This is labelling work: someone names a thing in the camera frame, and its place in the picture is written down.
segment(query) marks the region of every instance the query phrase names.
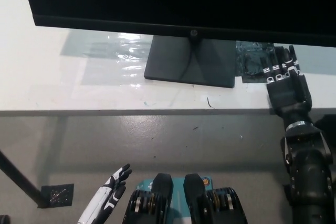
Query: white robotic hand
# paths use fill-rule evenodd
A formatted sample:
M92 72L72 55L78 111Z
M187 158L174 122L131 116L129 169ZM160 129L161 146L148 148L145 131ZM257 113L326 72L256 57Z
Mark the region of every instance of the white robotic hand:
M77 224L103 224L107 220L126 190L124 180L132 172L129 168L129 164L121 167L98 189Z

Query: black metal leg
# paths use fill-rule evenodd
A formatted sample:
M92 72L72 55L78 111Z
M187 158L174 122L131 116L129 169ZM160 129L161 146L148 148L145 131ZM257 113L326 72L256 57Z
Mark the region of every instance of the black metal leg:
M24 191L39 208L49 207L49 199L45 198L9 159L0 151L0 169Z
M10 217L8 215L0 215L0 223L1 224L11 224Z

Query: monitor screen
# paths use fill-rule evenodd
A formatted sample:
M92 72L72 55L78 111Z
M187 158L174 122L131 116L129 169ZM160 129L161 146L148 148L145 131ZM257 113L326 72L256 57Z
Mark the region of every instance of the monitor screen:
M36 25L336 46L330 0L29 0Z

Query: black cable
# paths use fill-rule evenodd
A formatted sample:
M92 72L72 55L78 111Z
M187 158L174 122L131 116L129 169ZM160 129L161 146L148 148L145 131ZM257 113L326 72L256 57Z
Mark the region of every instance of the black cable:
M191 61L192 61L192 58L193 58L193 49L194 49L194 47L193 47L193 45L190 43L190 53L189 53L188 63L187 63L187 65L185 66L185 69L183 70L182 74L180 75L180 78L179 78L180 81L182 80L182 78L183 78L183 77L185 76L185 74L187 73L187 70L188 70L188 68L189 68L189 66L190 66L190 64L191 64Z

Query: black robotic arm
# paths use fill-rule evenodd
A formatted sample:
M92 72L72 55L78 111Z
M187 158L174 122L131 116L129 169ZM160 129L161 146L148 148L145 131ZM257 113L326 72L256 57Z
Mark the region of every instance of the black robotic arm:
M323 132L312 124L312 99L293 46L276 47L268 66L261 61L274 112L283 119L283 160L290 184L286 195L294 224L335 223L329 165L333 163Z

